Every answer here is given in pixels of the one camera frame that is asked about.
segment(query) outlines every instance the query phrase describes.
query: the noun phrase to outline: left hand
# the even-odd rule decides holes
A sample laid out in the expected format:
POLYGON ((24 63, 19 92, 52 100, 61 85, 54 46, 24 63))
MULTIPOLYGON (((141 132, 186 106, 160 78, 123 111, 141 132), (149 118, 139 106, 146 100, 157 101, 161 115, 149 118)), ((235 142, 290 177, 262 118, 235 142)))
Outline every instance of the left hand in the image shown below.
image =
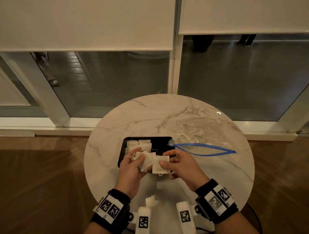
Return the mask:
MULTIPOLYGON (((140 151, 141 148, 136 148, 127 154, 130 158, 132 155, 140 151)), ((131 162, 129 157, 124 157, 119 167, 119 175, 116 183, 116 189, 127 194, 132 200, 139 189, 141 179, 147 174, 146 172, 140 172, 138 166, 145 160, 145 155, 141 154, 138 159, 131 162)))

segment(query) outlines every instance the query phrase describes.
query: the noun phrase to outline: plastic bag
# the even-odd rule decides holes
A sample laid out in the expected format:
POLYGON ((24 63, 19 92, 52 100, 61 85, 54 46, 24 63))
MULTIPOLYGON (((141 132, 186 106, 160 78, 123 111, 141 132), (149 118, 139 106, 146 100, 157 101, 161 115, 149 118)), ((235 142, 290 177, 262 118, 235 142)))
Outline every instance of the plastic bag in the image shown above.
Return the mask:
POLYGON ((192 117, 176 121, 177 135, 168 145, 197 156, 236 153, 215 119, 192 117))

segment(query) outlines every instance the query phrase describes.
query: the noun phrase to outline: black tray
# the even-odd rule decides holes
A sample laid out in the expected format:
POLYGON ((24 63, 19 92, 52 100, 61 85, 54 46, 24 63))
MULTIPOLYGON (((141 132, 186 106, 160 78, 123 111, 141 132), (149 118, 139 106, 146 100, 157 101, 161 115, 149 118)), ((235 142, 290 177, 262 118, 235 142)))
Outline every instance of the black tray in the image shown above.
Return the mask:
POLYGON ((156 155, 162 155, 164 152, 169 151, 171 149, 175 149, 175 147, 167 145, 168 142, 172 139, 170 136, 151 136, 151 137, 126 137, 123 139, 119 159, 118 159, 118 167, 125 156, 125 149, 127 147, 128 140, 151 140, 151 153, 156 152, 156 155))

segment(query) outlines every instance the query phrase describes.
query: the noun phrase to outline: white marble table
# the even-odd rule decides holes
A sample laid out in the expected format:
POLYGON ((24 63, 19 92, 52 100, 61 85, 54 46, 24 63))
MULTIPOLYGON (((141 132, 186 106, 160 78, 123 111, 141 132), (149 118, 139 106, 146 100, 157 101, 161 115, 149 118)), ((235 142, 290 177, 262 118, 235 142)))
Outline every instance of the white marble table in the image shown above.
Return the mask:
MULTIPOLYGON (((84 167, 89 188, 97 201, 117 180, 117 162, 123 139, 130 136, 174 136, 177 119, 189 117, 214 118, 231 142, 236 154, 214 157, 194 156, 203 171, 225 186, 241 210, 247 202, 254 181, 251 148, 240 129, 225 114, 202 101, 172 94, 156 94, 125 102, 110 111, 91 133, 85 151, 84 167)), ((152 209, 151 233, 182 233, 176 203, 195 203, 196 194, 181 179, 147 174, 141 181, 131 211, 145 206, 145 198, 155 194, 160 203, 152 209), (163 189, 156 190, 156 182, 163 189)), ((197 227, 212 229, 213 224, 194 217, 197 227)))

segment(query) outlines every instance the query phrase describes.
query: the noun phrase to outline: forearm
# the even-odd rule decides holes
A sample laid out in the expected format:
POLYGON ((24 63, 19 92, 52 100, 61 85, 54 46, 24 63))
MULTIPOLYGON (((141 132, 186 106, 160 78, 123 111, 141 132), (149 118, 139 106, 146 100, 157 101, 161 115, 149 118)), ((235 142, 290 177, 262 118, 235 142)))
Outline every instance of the forearm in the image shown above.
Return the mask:
POLYGON ((239 211, 223 222, 216 224, 215 229, 217 234, 258 234, 239 211))
POLYGON ((110 234, 110 233, 97 223, 91 222, 84 234, 110 234))

